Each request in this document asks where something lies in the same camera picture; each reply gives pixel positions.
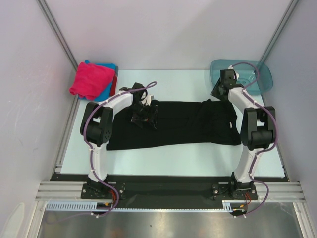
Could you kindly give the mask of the black t shirt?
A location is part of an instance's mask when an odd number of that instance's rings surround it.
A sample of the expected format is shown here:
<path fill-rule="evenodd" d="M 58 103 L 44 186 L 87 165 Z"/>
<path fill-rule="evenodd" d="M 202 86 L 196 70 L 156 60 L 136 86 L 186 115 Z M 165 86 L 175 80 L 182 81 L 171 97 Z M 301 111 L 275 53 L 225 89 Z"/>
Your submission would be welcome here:
<path fill-rule="evenodd" d="M 237 115 L 227 101 L 176 102 L 152 101 L 158 107 L 157 125 L 139 127 L 132 122 L 132 108 L 114 117 L 107 150 L 152 148 L 190 143 L 240 145 Z"/>

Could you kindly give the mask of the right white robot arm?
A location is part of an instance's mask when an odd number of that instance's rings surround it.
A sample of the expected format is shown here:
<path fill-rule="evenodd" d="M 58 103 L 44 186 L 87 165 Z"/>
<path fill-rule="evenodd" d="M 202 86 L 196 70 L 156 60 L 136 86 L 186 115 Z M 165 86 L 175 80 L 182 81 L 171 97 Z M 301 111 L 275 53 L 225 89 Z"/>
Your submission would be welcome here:
<path fill-rule="evenodd" d="M 231 175 L 229 195 L 240 199 L 254 185 L 256 165 L 265 152 L 276 146 L 277 126 L 275 108 L 257 103 L 242 84 L 237 83 L 238 74 L 233 69 L 223 69 L 211 95 L 235 105 L 243 114 L 241 142 L 243 151 L 239 164 Z"/>

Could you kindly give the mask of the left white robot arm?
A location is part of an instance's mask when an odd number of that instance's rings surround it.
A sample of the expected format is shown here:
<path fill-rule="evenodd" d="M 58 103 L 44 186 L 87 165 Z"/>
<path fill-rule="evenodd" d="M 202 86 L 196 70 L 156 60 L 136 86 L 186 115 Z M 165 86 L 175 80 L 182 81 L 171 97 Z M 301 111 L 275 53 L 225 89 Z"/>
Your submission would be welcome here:
<path fill-rule="evenodd" d="M 157 128 L 158 106 L 152 106 L 154 98 L 147 90 L 156 86 L 153 81 L 146 87 L 134 83 L 133 87 L 123 87 L 117 94 L 99 102 L 86 105 L 80 126 L 80 134 L 89 148 L 89 180 L 93 183 L 92 192 L 98 198 L 109 194 L 109 185 L 105 183 L 109 172 L 103 154 L 106 153 L 113 132 L 113 120 L 117 113 L 125 108 L 132 109 L 131 122 L 139 128 Z"/>

